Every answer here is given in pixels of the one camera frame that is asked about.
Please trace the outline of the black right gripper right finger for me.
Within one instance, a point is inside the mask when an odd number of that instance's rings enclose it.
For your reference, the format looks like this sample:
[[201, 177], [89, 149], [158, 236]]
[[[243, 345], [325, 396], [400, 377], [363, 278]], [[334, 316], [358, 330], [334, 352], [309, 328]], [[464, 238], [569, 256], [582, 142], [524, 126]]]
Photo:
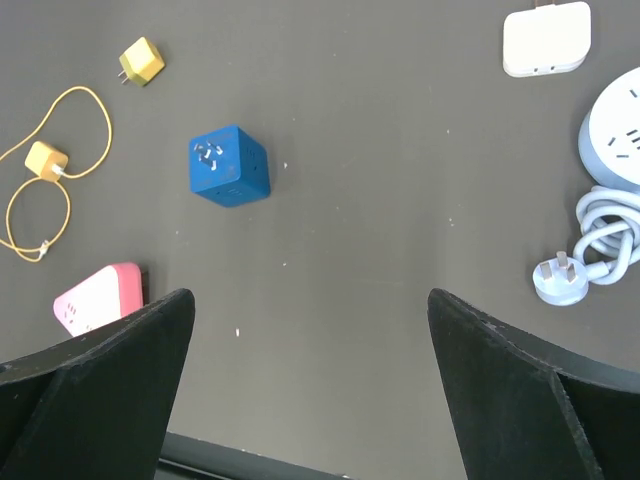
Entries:
[[431, 339], [470, 479], [636, 479], [639, 375], [434, 289]]

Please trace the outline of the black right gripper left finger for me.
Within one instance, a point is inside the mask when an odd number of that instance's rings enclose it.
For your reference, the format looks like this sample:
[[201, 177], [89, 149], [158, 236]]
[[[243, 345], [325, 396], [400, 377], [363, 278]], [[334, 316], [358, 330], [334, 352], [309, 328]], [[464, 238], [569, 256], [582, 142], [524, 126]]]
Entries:
[[2, 478], [153, 478], [194, 322], [194, 295], [178, 289], [2, 363]]

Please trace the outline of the pink triangular power strip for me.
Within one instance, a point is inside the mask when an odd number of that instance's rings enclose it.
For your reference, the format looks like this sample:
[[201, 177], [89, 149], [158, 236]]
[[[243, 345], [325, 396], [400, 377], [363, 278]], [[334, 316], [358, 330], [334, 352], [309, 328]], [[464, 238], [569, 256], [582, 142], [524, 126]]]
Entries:
[[143, 307], [142, 272], [131, 262], [108, 265], [58, 296], [53, 313], [73, 337], [120, 320]]

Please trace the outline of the blue cube power socket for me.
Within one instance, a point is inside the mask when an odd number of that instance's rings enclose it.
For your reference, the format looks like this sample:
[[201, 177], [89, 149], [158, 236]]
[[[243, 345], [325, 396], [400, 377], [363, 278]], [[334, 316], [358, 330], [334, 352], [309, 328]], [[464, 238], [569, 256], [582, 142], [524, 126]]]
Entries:
[[271, 194], [267, 152], [238, 125], [192, 138], [188, 170], [191, 192], [226, 208]]

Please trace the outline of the yellow plug adapter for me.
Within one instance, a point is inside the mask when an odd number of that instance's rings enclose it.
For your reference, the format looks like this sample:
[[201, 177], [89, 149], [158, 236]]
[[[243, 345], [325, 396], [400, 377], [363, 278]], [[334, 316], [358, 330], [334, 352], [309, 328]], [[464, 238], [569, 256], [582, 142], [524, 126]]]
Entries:
[[122, 84], [147, 85], [160, 73], [165, 62], [157, 49], [146, 37], [140, 37], [119, 57], [122, 71], [118, 74]]

